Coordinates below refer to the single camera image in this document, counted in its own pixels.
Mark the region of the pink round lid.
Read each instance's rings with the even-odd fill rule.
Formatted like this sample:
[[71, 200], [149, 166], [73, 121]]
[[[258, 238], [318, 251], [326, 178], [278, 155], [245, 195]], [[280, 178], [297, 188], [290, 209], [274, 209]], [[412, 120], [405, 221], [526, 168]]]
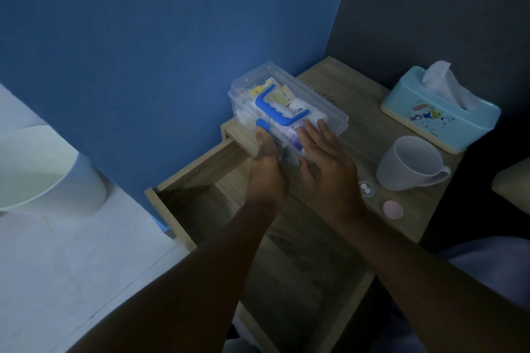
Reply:
[[383, 214], [391, 220], [399, 220], [403, 217], [403, 209], [401, 205], [395, 201], [388, 200], [382, 205]]

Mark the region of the person's left hand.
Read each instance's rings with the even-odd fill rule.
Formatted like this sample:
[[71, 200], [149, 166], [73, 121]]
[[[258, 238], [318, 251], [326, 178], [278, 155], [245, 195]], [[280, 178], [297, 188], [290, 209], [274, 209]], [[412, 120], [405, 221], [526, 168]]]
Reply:
[[251, 163], [245, 203], [267, 207], [275, 214], [283, 208], [289, 194], [289, 179], [280, 163]]

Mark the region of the clear plastic box blue handle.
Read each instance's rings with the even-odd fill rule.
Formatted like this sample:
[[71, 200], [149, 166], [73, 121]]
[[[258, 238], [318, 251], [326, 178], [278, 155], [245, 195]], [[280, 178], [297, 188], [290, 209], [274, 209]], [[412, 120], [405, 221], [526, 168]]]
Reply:
[[273, 62], [234, 80], [228, 96], [236, 120], [249, 129], [258, 126], [269, 132], [281, 157], [292, 164], [306, 156], [296, 133], [305, 120], [315, 127], [323, 120], [337, 135], [348, 127], [346, 113]]

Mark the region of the person's light blue clothing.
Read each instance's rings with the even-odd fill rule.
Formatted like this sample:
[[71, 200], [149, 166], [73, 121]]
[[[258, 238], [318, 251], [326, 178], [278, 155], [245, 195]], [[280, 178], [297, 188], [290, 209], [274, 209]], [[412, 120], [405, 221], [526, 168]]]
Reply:
[[[530, 313], [530, 240], [492, 236], [450, 247], [438, 256]], [[393, 303], [388, 322], [369, 353], [428, 351]]]

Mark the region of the person's right forearm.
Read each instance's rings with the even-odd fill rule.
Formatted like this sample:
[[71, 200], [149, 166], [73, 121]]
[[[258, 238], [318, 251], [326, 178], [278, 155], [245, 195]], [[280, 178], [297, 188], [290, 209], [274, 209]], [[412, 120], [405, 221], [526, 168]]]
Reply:
[[530, 315], [370, 216], [333, 220], [430, 353], [530, 353]]

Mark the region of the white mug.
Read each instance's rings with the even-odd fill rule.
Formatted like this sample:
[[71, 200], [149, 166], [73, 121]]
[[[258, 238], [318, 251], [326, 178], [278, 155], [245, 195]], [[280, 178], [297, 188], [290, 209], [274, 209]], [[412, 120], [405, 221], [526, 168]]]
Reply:
[[381, 159], [376, 180], [384, 189], [403, 191], [441, 183], [451, 173], [432, 144], [416, 136], [402, 136]]

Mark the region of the light blue tissue box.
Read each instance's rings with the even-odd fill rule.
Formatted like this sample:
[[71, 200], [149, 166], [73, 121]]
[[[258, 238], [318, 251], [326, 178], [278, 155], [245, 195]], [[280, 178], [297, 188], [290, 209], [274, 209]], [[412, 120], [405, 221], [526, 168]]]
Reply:
[[493, 130], [501, 109], [481, 98], [467, 111], [426, 90], [426, 69], [410, 68], [381, 103], [381, 110], [450, 154], [460, 154]]

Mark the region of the wooden drawer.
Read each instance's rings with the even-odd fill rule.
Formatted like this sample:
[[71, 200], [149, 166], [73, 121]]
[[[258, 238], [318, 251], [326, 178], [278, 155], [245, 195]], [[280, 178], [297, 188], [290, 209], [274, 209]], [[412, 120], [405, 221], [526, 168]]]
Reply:
[[[212, 239], [243, 205], [258, 151], [252, 130], [232, 119], [222, 143], [145, 194], [188, 251]], [[263, 237], [236, 323], [263, 353], [330, 353], [374, 274], [304, 196], [298, 169], [282, 160], [290, 194]]]

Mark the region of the person's right hand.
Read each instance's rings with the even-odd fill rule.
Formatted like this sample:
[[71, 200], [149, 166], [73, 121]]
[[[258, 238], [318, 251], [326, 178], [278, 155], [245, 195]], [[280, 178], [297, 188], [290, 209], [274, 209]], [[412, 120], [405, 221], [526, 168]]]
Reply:
[[343, 150], [335, 134], [335, 154], [327, 154], [310, 139], [306, 120], [296, 130], [317, 185], [304, 185], [311, 205], [328, 224], [344, 229], [349, 222], [365, 216], [367, 208], [361, 197], [357, 167]]

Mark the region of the yellow medicine packets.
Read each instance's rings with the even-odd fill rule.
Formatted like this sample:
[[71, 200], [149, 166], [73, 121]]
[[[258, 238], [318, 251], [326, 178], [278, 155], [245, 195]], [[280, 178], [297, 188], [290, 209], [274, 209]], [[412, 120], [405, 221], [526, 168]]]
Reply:
[[266, 98], [273, 102], [288, 106], [296, 98], [286, 84], [279, 84], [273, 77], [268, 78], [263, 84], [251, 88], [248, 93], [252, 98], [256, 98], [269, 88], [272, 88], [272, 90], [266, 95]]

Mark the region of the person's left forearm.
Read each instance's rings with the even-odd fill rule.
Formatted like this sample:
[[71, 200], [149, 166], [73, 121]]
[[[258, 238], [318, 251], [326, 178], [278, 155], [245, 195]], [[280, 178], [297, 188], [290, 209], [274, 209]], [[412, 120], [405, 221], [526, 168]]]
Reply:
[[105, 317], [67, 353], [222, 353], [257, 249], [278, 215], [246, 202], [221, 232]]

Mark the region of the white waste bin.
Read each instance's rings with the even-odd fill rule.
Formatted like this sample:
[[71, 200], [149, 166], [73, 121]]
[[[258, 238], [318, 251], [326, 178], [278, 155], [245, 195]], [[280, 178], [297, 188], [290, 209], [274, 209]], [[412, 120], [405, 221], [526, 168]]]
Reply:
[[107, 196], [89, 159], [51, 126], [0, 136], [0, 212], [83, 219], [99, 210]]

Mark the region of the white tissue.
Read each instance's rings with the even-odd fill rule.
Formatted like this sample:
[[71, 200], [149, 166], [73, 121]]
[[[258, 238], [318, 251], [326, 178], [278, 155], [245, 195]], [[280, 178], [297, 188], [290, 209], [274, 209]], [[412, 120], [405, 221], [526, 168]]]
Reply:
[[451, 63], [434, 62], [422, 79], [422, 86], [433, 94], [467, 111], [477, 109], [480, 99], [460, 85], [451, 71]]

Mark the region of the wooden nightstand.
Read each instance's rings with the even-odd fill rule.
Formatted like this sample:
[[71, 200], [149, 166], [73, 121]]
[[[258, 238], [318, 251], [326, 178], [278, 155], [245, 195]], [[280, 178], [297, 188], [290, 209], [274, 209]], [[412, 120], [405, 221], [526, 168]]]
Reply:
[[419, 242], [449, 180], [401, 192], [390, 192], [377, 184], [375, 172], [383, 154], [399, 137], [413, 135], [411, 130], [381, 111], [380, 104], [388, 89], [332, 57], [308, 69], [299, 79], [349, 116], [349, 126], [341, 134], [341, 140], [356, 163], [361, 180], [371, 182], [376, 189], [372, 198], [366, 198], [369, 209], [384, 218], [383, 203], [398, 202], [404, 216], [399, 220], [385, 220], [412, 241]]

